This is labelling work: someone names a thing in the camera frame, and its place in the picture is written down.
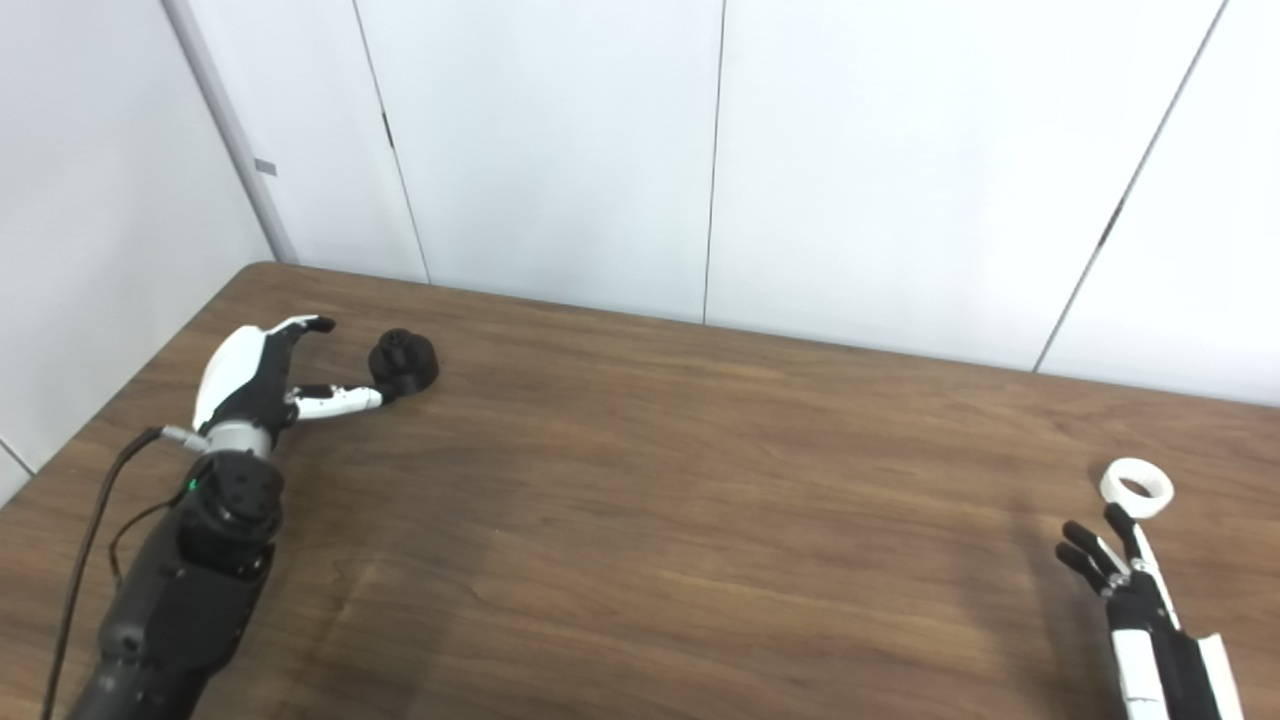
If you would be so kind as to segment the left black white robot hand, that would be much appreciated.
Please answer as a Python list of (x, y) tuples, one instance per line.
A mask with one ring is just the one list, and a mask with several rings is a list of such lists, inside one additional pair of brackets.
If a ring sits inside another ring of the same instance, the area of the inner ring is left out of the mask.
[(246, 424), (278, 439), (298, 421), (365, 413), (396, 401), (379, 386), (289, 382), (296, 345), (307, 333), (329, 333), (329, 316), (289, 316), (270, 329), (242, 325), (209, 360), (195, 401), (192, 427), (204, 437), (227, 424)]

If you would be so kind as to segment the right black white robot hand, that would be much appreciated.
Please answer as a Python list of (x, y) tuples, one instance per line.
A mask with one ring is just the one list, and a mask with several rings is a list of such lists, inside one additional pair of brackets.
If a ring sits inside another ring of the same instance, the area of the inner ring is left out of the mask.
[(1242, 719), (1239, 688), (1222, 637), (1188, 634), (1164, 569), (1137, 519), (1107, 503), (1115, 551), (1074, 520), (1062, 524), (1055, 557), (1101, 598), (1117, 687), (1128, 719)]

